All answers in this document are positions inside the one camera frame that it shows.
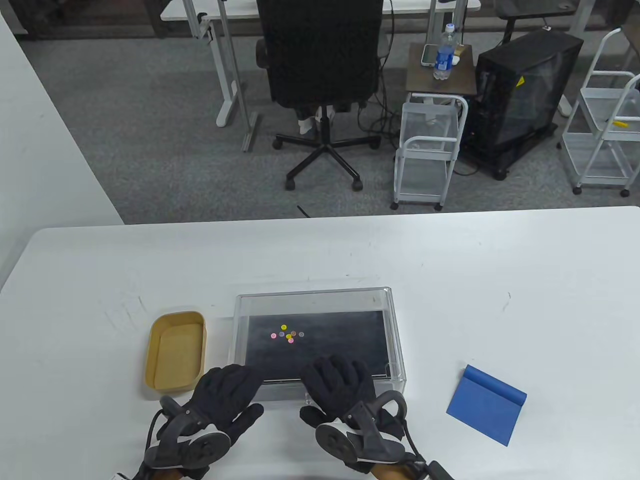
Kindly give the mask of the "person's right hand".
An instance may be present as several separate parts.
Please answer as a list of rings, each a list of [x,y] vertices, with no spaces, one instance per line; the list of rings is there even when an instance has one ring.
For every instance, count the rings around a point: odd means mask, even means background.
[[[371,403],[377,398],[375,385],[368,367],[358,359],[334,354],[314,359],[300,373],[308,395],[315,406],[304,406],[299,416],[314,430],[325,424],[342,421],[360,402]],[[402,442],[405,430],[400,420],[382,408],[375,414],[375,425],[381,434]],[[347,468],[362,474],[371,474],[378,480],[413,480],[415,474],[403,464],[372,462],[345,462]]]

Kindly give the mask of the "person's left hand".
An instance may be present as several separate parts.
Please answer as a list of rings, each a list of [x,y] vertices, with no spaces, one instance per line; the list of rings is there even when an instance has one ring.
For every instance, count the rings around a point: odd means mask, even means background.
[[[211,368],[183,405],[162,397],[135,480],[201,480],[263,415],[254,402],[262,382],[258,371],[232,364]]]

